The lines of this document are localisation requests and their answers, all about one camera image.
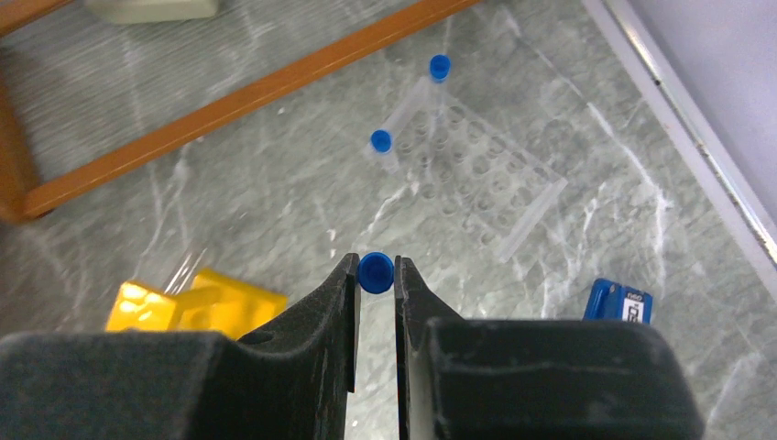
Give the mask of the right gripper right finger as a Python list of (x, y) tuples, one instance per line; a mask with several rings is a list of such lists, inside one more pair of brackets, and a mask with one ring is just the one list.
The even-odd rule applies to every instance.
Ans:
[(683, 370), (645, 324), (466, 319), (394, 269), (403, 439), (700, 439)]

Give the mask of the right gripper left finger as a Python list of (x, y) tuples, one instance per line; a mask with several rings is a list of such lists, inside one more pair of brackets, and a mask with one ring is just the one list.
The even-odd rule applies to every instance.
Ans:
[(21, 333), (1, 342), (4, 439), (341, 439), (355, 388), (355, 253), (238, 339)]

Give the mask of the blue test tube cap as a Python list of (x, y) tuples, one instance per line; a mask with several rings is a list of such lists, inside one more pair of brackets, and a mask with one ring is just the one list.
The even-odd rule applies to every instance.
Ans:
[(394, 264), (386, 254), (370, 252), (360, 259), (357, 277), (364, 291), (372, 294), (384, 293), (393, 284)]

